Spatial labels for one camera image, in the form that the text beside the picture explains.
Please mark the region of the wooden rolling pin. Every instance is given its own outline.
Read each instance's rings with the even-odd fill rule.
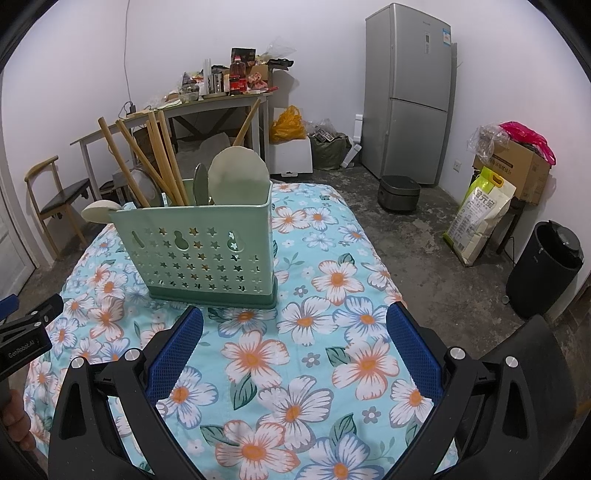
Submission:
[[[111,153],[115,157],[115,160],[119,164],[119,168],[121,169],[121,172],[123,172],[123,175],[125,176],[125,179],[127,180],[127,185],[129,186],[131,191],[134,193],[135,197],[138,199],[140,205],[143,208],[149,208],[150,204],[148,203],[148,200],[146,200],[146,197],[144,196],[142,191],[139,189],[138,184],[135,182],[134,178],[131,176],[131,172],[127,168],[127,165],[125,164],[125,160],[123,159],[123,157],[121,156],[121,153],[119,153],[119,150],[117,149],[117,145],[115,144],[115,141],[113,140],[113,135],[111,135],[111,131],[109,130],[109,125],[107,125],[107,122],[105,122],[104,117],[99,118],[99,125],[100,125],[100,129],[103,132],[103,135],[105,136],[105,140],[107,140],[107,144],[109,145],[109,148],[111,149]]]

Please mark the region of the floral tablecloth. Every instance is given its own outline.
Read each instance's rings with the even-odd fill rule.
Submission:
[[[204,334],[158,409],[209,480],[374,480],[432,408],[385,327],[401,300],[333,188],[275,184],[277,308],[202,307]],[[112,224],[64,285],[50,352],[30,365],[25,408],[47,454],[72,358],[117,360],[169,328],[186,305],[153,299]],[[149,470],[118,400],[111,410],[134,464]],[[455,463],[450,447],[440,468]]]

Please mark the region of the pink plastic bag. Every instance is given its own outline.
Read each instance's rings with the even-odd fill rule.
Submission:
[[[550,150],[548,142],[539,133],[534,132],[532,129],[527,128],[525,125],[522,125],[519,122],[506,122],[504,124],[500,124],[500,127],[502,127],[503,130],[509,134],[513,141],[531,143],[532,145],[535,145],[546,159],[546,162],[548,162],[550,165],[556,165],[556,157],[554,156],[554,152]]]

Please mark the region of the chair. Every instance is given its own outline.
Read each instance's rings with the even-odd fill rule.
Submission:
[[[47,239],[49,240],[49,243],[51,244],[53,251],[56,253],[56,256],[58,257],[60,253],[56,247],[55,242],[53,241],[53,238],[51,238],[49,230],[47,229],[47,225],[45,224],[45,219],[47,219],[49,217],[57,217],[57,218],[61,219],[61,213],[65,212],[68,217],[68,220],[72,224],[74,231],[76,232],[76,235],[78,235],[78,237],[80,238],[82,245],[84,245],[86,247],[88,245],[88,243],[87,243],[86,239],[84,238],[84,235],[82,235],[80,228],[78,228],[78,225],[76,224],[76,220],[74,218],[74,214],[72,213],[72,202],[74,202],[74,200],[76,200],[79,196],[82,196],[85,199],[87,199],[88,198],[88,190],[90,190],[90,192],[92,193],[92,197],[94,198],[95,201],[97,200],[97,198],[96,198],[94,192],[92,192],[92,189],[90,188],[90,180],[89,179],[83,179],[81,181],[77,181],[76,183],[74,183],[66,188],[62,187],[61,182],[60,182],[60,178],[57,174],[57,169],[56,169],[57,159],[58,159],[58,157],[56,155],[55,157],[51,157],[48,160],[42,161],[41,163],[34,165],[25,175],[25,182],[27,184],[27,190],[29,191],[29,195],[31,196],[31,201],[33,202],[33,208],[35,209],[37,217],[39,218],[39,221],[41,222],[41,227],[43,228],[43,231],[47,235]],[[35,196],[33,195],[32,183],[33,183],[33,180],[43,170],[45,170],[49,166],[51,166],[51,170],[53,172],[53,179],[56,182],[58,192],[57,192],[57,195],[54,196],[40,210],[39,205],[37,204],[37,201],[35,200]]]

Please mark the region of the metal screw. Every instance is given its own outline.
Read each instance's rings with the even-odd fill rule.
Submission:
[[[519,365],[519,362],[517,361],[517,359],[511,355],[505,358],[505,363],[507,364],[508,367],[511,367],[511,368],[517,368],[517,366]]]
[[[136,360],[139,357],[139,350],[137,348],[132,348],[131,350],[127,350],[125,352],[125,359],[129,362]]]
[[[449,350],[449,354],[452,356],[452,358],[456,360],[464,360],[466,357],[466,352],[458,346],[455,346],[454,348]]]
[[[72,360],[71,365],[73,368],[80,368],[82,365],[84,365],[84,358],[77,356],[74,360]]]

